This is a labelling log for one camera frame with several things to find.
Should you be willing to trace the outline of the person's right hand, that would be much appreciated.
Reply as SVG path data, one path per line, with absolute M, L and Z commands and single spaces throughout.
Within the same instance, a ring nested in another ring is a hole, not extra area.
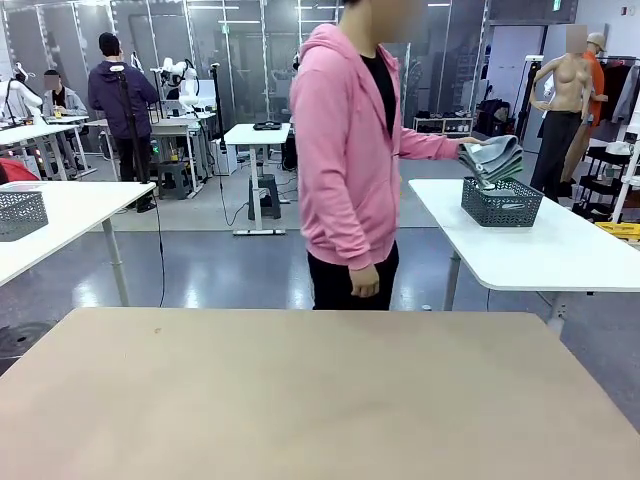
M 380 278 L 374 265 L 349 270 L 352 284 L 352 295 L 358 298 L 371 298 L 379 293 Z

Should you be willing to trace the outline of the light blue towel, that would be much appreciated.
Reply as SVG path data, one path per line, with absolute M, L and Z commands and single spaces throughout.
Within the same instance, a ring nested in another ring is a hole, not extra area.
M 477 164 L 484 165 L 487 170 L 493 171 L 504 164 L 511 163 L 519 150 L 518 140 L 514 135 L 491 137 L 485 143 L 486 145 L 476 152 L 459 152 L 459 160 L 475 172 L 481 170 Z

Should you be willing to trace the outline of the grey plastic lattice basket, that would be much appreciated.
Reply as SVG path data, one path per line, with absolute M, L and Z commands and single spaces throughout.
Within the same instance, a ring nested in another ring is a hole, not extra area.
M 508 178 L 495 184 L 513 189 L 511 198 L 486 197 L 479 191 L 480 184 L 473 177 L 463 179 L 461 207 L 481 227 L 532 227 L 543 199 L 541 192 Z
M 0 242 L 20 240 L 48 223 L 41 192 L 0 192 Z

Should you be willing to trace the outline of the person's left forearm pink sleeve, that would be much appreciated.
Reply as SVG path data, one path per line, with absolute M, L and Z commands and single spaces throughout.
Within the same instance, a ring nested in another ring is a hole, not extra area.
M 426 135 L 403 128 L 399 155 L 411 160 L 449 160 L 458 157 L 460 141 L 442 135 Z

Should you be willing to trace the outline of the person's right forearm pink sleeve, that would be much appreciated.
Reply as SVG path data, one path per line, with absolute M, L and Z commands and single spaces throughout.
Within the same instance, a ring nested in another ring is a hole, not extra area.
M 336 197 L 327 208 L 327 236 L 352 271 L 373 265 L 371 246 L 351 201 Z

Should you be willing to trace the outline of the black bags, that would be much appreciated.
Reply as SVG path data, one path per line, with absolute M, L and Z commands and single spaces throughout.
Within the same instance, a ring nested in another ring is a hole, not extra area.
M 511 104 L 502 99 L 481 101 L 476 108 L 474 131 L 487 137 L 512 135 L 515 132 L 515 118 Z

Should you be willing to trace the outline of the white shoe rack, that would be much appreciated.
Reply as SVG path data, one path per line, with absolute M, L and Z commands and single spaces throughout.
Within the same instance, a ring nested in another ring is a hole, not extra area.
M 472 122 L 470 117 L 449 117 L 442 114 L 431 114 L 426 117 L 415 117 L 412 130 L 426 135 L 442 135 L 451 139 L 473 137 L 471 135 Z

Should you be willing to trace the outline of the black tripod with white head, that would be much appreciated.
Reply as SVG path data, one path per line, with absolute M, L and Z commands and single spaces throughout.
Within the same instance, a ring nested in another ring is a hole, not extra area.
M 114 136 L 121 179 L 148 184 L 152 133 L 148 108 L 159 101 L 158 92 L 143 73 L 125 63 L 115 63 L 110 72 L 117 80 L 123 108 L 125 130 Z
M 522 98 L 521 98 L 522 103 L 521 103 L 520 110 L 518 112 L 516 129 L 515 129 L 515 136 L 517 137 L 517 140 L 518 140 L 519 150 L 517 151 L 516 155 L 514 156 L 514 160 L 512 161 L 512 162 L 521 162 L 522 166 L 523 166 L 523 152 L 524 152 L 522 148 L 522 141 L 524 138 L 525 130 L 528 123 L 528 117 L 531 110 L 530 95 L 531 95 L 531 92 L 535 90 L 535 86 L 536 86 L 535 77 L 538 71 L 542 67 L 542 60 L 543 60 L 542 55 L 528 55 L 525 57 L 525 65 L 528 66 L 529 69 L 527 72 L 527 83 L 522 94 Z

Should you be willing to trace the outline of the bare mannequin with black trousers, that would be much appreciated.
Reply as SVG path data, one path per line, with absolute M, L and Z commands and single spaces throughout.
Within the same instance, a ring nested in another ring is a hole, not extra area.
M 542 141 L 530 186 L 556 202 L 566 154 L 589 113 L 592 79 L 584 59 L 588 29 L 585 25 L 566 27 L 566 53 L 545 64 L 535 75 L 539 82 L 550 75 L 554 96 L 546 102 L 532 92 L 529 103 L 545 113 Z

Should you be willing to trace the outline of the black shelf cart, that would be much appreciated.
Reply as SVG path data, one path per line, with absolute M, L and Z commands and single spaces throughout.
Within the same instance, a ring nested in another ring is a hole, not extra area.
M 630 168 L 633 146 L 611 142 L 589 147 L 589 169 L 574 184 L 572 212 L 591 223 L 613 219 L 624 185 L 629 185 L 622 209 L 640 209 L 640 159 Z

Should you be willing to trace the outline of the person in pink hoodie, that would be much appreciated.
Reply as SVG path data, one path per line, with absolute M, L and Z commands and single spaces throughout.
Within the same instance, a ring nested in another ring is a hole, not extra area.
M 317 26 L 299 53 L 290 106 L 298 156 L 300 231 L 318 310 L 386 311 L 399 265 L 396 242 L 403 128 L 397 60 L 421 0 L 343 0 L 337 24 Z M 327 208 L 351 201 L 380 278 L 352 295 L 349 268 L 327 236 Z

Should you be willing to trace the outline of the mannequin in orange with hat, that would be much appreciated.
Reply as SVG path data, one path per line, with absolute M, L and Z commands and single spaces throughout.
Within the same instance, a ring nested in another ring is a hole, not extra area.
M 592 131 L 599 125 L 602 106 L 608 101 L 608 96 L 604 94 L 604 71 L 598 59 L 598 55 L 604 52 L 605 49 L 606 37 L 603 33 L 593 32 L 588 35 L 587 48 L 583 58 L 588 63 L 592 78 L 589 115 L 587 120 L 578 128 L 566 154 L 560 183 L 560 186 L 564 189 L 571 189 L 574 183 L 573 174 L 575 169 L 587 151 Z

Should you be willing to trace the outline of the clothes rack with garments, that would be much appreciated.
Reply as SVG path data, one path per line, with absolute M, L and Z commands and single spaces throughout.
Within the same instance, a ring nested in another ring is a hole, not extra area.
M 626 124 L 630 121 L 640 92 L 640 58 L 607 57 L 600 60 L 604 73 L 604 94 L 599 124 Z

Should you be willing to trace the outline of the yellow plastic crate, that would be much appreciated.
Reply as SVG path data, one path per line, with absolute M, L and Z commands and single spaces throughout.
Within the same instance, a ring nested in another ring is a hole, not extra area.
M 596 222 L 595 225 L 612 236 L 640 249 L 640 224 L 639 223 L 615 223 Z

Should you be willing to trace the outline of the small white standing desk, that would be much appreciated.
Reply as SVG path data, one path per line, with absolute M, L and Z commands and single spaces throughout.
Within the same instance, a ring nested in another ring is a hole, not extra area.
M 260 204 L 260 187 L 258 185 L 258 165 L 256 149 L 259 146 L 269 147 L 271 145 L 279 145 L 286 142 L 290 123 L 283 123 L 279 130 L 255 130 L 252 124 L 237 124 L 232 127 L 224 136 L 225 143 L 228 146 L 248 146 L 250 154 L 251 167 L 251 199 L 254 206 L 254 226 L 245 230 L 235 230 L 235 236 L 274 236 L 285 235 L 283 229 L 264 229 L 262 222 L 262 209 Z

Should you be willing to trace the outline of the white box on floor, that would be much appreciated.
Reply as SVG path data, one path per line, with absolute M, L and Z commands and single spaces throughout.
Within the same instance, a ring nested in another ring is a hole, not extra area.
M 213 173 L 218 176 L 231 176 L 238 168 L 237 149 L 234 145 L 221 147 L 221 140 L 213 140 L 209 143 Z

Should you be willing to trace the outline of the dark grey step stool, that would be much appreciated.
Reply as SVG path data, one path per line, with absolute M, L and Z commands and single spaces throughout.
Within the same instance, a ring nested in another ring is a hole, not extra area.
M 191 184 L 184 161 L 159 163 L 157 172 L 160 199 L 185 200 L 189 196 Z

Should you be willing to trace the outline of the thin black pole stand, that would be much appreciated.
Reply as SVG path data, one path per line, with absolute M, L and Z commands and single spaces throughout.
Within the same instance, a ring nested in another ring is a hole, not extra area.
M 219 91 L 219 82 L 218 82 L 218 68 L 219 63 L 212 63 L 209 67 L 209 74 L 213 81 L 214 89 L 215 89 L 215 105 L 216 105 L 216 118 L 218 122 L 218 133 L 219 133 L 219 146 L 222 154 L 227 153 L 227 146 L 225 142 L 225 130 L 223 123 L 223 115 L 221 108 L 221 99 L 220 99 L 220 91 Z

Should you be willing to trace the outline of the white background workbench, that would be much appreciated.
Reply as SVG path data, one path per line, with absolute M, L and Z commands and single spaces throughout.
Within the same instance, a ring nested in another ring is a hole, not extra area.
M 190 190 L 185 198 L 195 197 L 213 177 L 212 159 L 209 155 L 209 133 L 211 122 L 217 118 L 216 112 L 191 112 L 179 117 L 159 119 L 151 114 L 151 137 L 155 139 L 183 138 L 186 156 L 177 164 L 187 166 Z

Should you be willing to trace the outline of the white table with round leg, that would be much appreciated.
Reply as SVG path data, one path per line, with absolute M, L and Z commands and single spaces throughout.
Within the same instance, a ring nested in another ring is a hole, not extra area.
M 13 242 L 0 242 L 0 287 L 100 225 L 121 305 L 130 305 L 122 260 L 111 218 L 153 192 L 153 182 L 40 181 L 10 182 L 0 192 L 39 192 L 48 224 Z

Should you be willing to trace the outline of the person in purple jacket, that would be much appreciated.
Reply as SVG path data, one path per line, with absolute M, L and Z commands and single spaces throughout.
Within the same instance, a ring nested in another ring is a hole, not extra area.
M 152 127 L 148 107 L 159 95 L 145 75 L 123 60 L 118 38 L 104 32 L 98 38 L 104 60 L 88 77 L 91 108 L 106 118 L 120 159 L 124 182 L 150 179 Z

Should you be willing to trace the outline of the seated person in grey jacket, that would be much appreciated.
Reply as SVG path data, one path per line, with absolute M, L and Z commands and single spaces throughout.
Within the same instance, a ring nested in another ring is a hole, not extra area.
M 78 94 L 65 87 L 61 75 L 54 69 L 44 72 L 44 100 L 42 113 L 45 117 L 60 116 L 87 116 L 87 109 Z M 73 142 L 76 146 L 82 145 L 81 136 L 88 134 L 88 128 L 82 127 L 78 130 L 78 136 L 71 131 L 56 135 L 58 148 L 63 158 L 66 169 L 75 167 L 77 170 L 84 170 L 84 164 L 78 159 L 73 150 Z

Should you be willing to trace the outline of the black floor plate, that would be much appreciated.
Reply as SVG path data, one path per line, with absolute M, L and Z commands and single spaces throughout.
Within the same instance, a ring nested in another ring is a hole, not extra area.
M 27 322 L 0 328 L 0 376 L 54 326 L 51 322 Z

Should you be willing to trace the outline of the person in red top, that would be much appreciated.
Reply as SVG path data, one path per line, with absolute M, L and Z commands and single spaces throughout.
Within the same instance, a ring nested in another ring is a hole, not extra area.
M 21 161 L 0 157 L 0 185 L 18 181 L 39 181 Z

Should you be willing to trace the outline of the white background work table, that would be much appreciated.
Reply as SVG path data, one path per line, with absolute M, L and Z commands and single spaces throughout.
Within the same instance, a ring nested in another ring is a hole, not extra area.
M 52 118 L 50 123 L 22 125 L 0 130 L 0 154 L 16 157 L 29 167 L 34 166 L 33 174 L 44 180 L 67 181 L 83 179 L 96 171 L 86 159 L 80 139 L 80 130 L 85 125 L 87 116 L 69 116 Z M 69 168 L 65 167 L 62 154 L 57 144 L 58 136 L 66 139 L 65 133 L 74 134 L 77 152 L 71 152 L 66 146 L 69 156 Z

